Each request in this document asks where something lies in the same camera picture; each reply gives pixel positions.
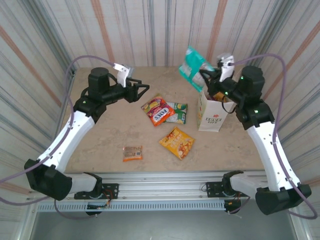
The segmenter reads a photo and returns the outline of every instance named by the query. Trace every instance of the green snack bag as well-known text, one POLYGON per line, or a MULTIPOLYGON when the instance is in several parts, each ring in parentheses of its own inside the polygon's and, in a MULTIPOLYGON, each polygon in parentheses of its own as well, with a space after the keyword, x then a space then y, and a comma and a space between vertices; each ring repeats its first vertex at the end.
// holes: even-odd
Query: green snack bag
POLYGON ((215 70, 203 56, 189 46, 185 53, 184 63, 179 67, 179 72, 199 93, 206 84, 199 73, 200 69, 215 70))
POLYGON ((168 102, 168 101, 166 103, 174 109, 175 114, 168 117, 164 122, 186 124, 188 104, 168 102))

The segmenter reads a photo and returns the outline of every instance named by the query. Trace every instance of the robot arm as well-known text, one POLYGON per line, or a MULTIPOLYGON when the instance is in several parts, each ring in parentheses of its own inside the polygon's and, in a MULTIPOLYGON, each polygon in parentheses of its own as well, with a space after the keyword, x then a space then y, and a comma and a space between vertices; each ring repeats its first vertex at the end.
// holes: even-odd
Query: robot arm
POLYGON ((238 82, 232 79, 234 57, 228 54, 219 56, 218 68, 215 71, 200 70, 208 87, 210 96, 223 93, 236 103, 235 113, 254 142, 263 163, 267 185, 247 177, 242 171, 234 171, 224 175, 222 184, 225 192, 239 191, 256 200, 260 210, 272 214, 284 209, 293 208, 303 200, 293 189, 286 178, 275 154, 273 144, 277 145, 285 169, 296 187, 307 198, 311 189, 301 184, 292 170, 278 136, 273 142, 274 116, 269 106, 260 98, 265 83, 263 72, 255 66, 245 66, 238 82))
POLYGON ((128 68, 120 64, 115 64, 114 68, 119 71, 117 79, 106 68, 97 67, 91 70, 88 76, 88 88, 82 91, 80 99, 73 107, 72 125, 70 126, 71 118, 69 118, 59 135, 37 161, 29 159, 25 163, 24 169, 28 169, 49 156, 42 165, 26 173, 33 190, 59 201, 72 193, 88 192, 93 198, 102 193, 102 179, 99 176, 86 172, 70 177, 64 172, 72 153, 106 111, 107 105, 120 99, 125 99, 129 103, 136 102, 150 88, 140 80, 127 78, 130 73, 128 68), (110 78, 115 81, 114 85, 110 86, 110 78), (70 131, 63 143, 50 155, 68 128, 70 131))

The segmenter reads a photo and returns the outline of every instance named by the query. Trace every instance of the beige table surface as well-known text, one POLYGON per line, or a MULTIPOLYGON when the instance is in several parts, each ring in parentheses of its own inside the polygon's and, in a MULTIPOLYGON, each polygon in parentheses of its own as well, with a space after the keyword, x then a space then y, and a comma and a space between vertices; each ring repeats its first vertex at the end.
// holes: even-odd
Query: beige table surface
MULTIPOLYGON (((71 91, 75 102, 88 86, 90 68, 76 72, 71 91)), ((198 92, 180 76, 177 67, 137 67, 135 79, 150 89, 134 103, 124 99, 107 106, 97 124, 72 154, 66 172, 167 172, 262 170, 259 154, 249 135, 229 114, 220 132, 197 130, 198 92), (168 102, 188 103, 186 124, 162 123, 154 127, 141 106, 160 93, 168 102), (181 161, 158 141, 175 126, 195 138, 189 154, 181 161), (123 162, 123 146, 143 146, 143 160, 123 162)), ((64 122, 70 109, 67 108, 64 122)))

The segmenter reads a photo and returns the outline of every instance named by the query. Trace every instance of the wire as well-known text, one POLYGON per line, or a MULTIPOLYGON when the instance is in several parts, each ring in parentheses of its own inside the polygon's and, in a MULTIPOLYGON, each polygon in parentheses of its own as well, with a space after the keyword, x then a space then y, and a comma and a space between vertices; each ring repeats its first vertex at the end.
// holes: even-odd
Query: wire
POLYGON ((105 195, 105 197, 106 197, 106 199, 107 199, 107 204, 110 206, 110 201, 111 201, 111 199, 108 197, 108 195, 106 194, 106 192, 104 192, 104 191, 102 191, 103 192, 103 194, 105 195))
POLYGON ((205 185, 203 185, 203 186, 201 187, 201 191, 206 193, 208 190, 207 190, 207 189, 204 190, 204 186, 207 186, 207 184, 205 184, 205 185))
POLYGON ((240 200, 240 192, 238 192, 236 195, 235 195, 235 197, 234 197, 234 199, 233 200, 235 200, 236 199, 236 202, 239 202, 239 200, 240 200))
POLYGON ((242 209, 250 200, 251 197, 248 197, 245 202, 240 206, 238 207, 236 210, 232 210, 232 211, 228 211, 229 214, 234 214, 236 212, 238 212, 240 209, 242 209))
POLYGON ((54 200, 53 204, 54 204, 55 211, 58 214, 60 214, 62 217, 66 218, 66 219, 70 219, 70 220, 85 220, 85 219, 90 219, 90 218, 93 218, 93 217, 97 217, 97 215, 91 215, 91 216, 67 216, 67 215, 64 215, 62 212, 59 211, 59 209, 57 207, 57 200, 54 200))
POLYGON ((103 189, 102 191, 103 191, 103 192, 104 192, 104 191, 109 192, 110 198, 111 198, 111 199, 109 200, 109 203, 110 203, 110 201, 111 201, 112 199, 114 199, 114 195, 113 195, 112 191, 111 191, 110 189, 103 189))
POLYGON ((318 217, 318 213, 316 211, 316 209, 313 207, 313 205, 311 204, 311 202, 309 202, 309 200, 303 195, 303 193, 299 190, 299 188, 296 187, 295 183, 291 180, 290 175, 281 159, 276 140, 277 140, 277 132, 278 132, 278 128, 279 128, 279 122, 280 122, 280 114, 282 112, 282 106, 283 106, 283 102, 284 102, 284 98, 285 98, 285 90, 286 90, 286 82, 287 82, 287 70, 286 70, 286 63, 283 60, 283 58, 277 54, 274 53, 265 53, 265 54, 260 54, 260 55, 256 55, 256 56, 252 56, 252 57, 248 57, 244 60, 241 61, 237 61, 234 63, 230 63, 231 66, 235 66, 235 65, 239 65, 239 64, 245 64, 246 62, 253 60, 253 59, 257 59, 257 58, 263 58, 263 57, 274 57, 278 60, 280 60, 281 64, 282 64, 282 72, 283 72, 283 79, 282 79, 282 88, 281 88, 281 93, 280 93, 280 101, 279 101, 279 107, 278 107, 278 111, 277 111, 277 115, 276 115, 276 120, 275 120, 275 124, 274 124, 274 130, 273 130, 273 134, 272 134, 272 142, 273 142, 273 148, 274 148, 274 152, 275 155, 278 159, 278 162, 284 172, 285 177, 288 179, 289 183, 291 184, 291 186, 294 188, 294 190, 298 193, 298 195, 303 199, 303 201, 308 205, 308 207, 310 208, 310 210, 313 212, 313 216, 304 216, 292 211, 288 211, 291 215, 294 215, 296 217, 299 218, 303 218, 303 219, 309 219, 309 220, 313 220, 316 219, 318 217))
MULTIPOLYGON (((74 107, 74 106, 73 106, 72 100, 71 100, 71 98, 70 98, 70 96, 69 96, 69 94, 68 94, 68 89, 67 89, 68 74, 69 74, 69 72, 71 71, 71 67, 74 65, 74 63, 75 63, 76 61, 78 61, 79 59, 84 59, 84 58, 98 59, 98 60, 100 60, 100 61, 102 61, 102 62, 105 62, 105 63, 111 65, 112 67, 115 66, 115 64, 114 64, 113 62, 110 62, 110 61, 105 60, 105 59, 103 59, 103 58, 101 58, 101 57, 92 56, 92 55, 82 55, 82 56, 78 56, 78 57, 76 57, 76 58, 69 64, 69 66, 66 68, 66 71, 65 71, 64 77, 63 77, 64 97, 66 97, 67 102, 68 102, 68 104, 69 104, 69 106, 70 106, 70 110, 71 110, 71 111, 70 111, 70 123, 69 123, 69 127, 66 129, 63 137, 62 137, 61 140, 57 143, 57 145, 52 149, 52 151, 48 154, 48 156, 46 156, 43 160, 39 161, 37 164, 35 164, 35 165, 33 165, 33 166, 31 166, 31 167, 29 167, 29 168, 27 168, 27 169, 25 169, 25 170, 23 170, 23 171, 21 171, 21 172, 17 172, 17 173, 15 173, 15 174, 11 175, 11 176, 7 176, 7 177, 1 179, 1 180, 0 180, 0 185, 3 184, 4 182, 8 181, 8 180, 11 180, 11 179, 14 179, 14 178, 16 178, 16 177, 19 177, 19 176, 21 176, 21 175, 23 175, 23 174, 26 174, 26 173, 32 171, 33 169, 36 169, 36 168, 39 167, 40 165, 42 165, 45 161, 47 161, 47 160, 50 158, 50 156, 52 156, 52 155, 57 151, 57 149, 61 146, 61 144, 62 144, 62 143, 65 141, 65 139, 67 138, 67 136, 68 136, 68 134, 69 134, 69 132, 70 132, 70 130, 71 130, 71 128, 72 128, 72 124, 73 124, 73 122, 74 122, 74 117, 75 117, 74 110, 73 110, 73 107, 74 107)), ((5 200, 4 198, 2 198, 2 197, 0 196, 0 202, 3 202, 3 203, 5 203, 5 204, 9 204, 9 205, 14 205, 14 206, 26 206, 26 205, 38 203, 38 202, 40 202, 40 201, 42 201, 42 200, 45 200, 45 199, 48 199, 48 198, 49 198, 48 196, 45 196, 45 197, 39 198, 39 199, 34 200, 34 201, 29 201, 29 202, 12 202, 12 201, 5 200)))
POLYGON ((231 202, 229 204, 232 204, 232 202, 237 198, 237 195, 235 195, 235 197, 231 200, 231 202))
POLYGON ((224 105, 225 97, 226 97, 226 96, 223 96, 223 97, 222 97, 222 101, 221 101, 222 108, 223 108, 223 110, 226 111, 228 114, 233 114, 233 113, 235 112, 235 110, 236 110, 236 107, 234 107, 234 109, 233 109, 231 112, 228 112, 228 111, 225 109, 225 105, 224 105))

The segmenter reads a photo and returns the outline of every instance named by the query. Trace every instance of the small orange packet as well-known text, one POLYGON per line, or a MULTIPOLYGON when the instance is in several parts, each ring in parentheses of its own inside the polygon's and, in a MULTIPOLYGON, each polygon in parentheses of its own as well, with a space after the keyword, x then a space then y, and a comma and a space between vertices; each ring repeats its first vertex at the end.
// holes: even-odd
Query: small orange packet
POLYGON ((148 115, 154 126, 158 126, 175 114, 175 110, 167 104, 160 94, 155 95, 151 101, 141 108, 148 115))
POLYGON ((142 146, 124 146, 123 162, 131 160, 142 160, 142 146))

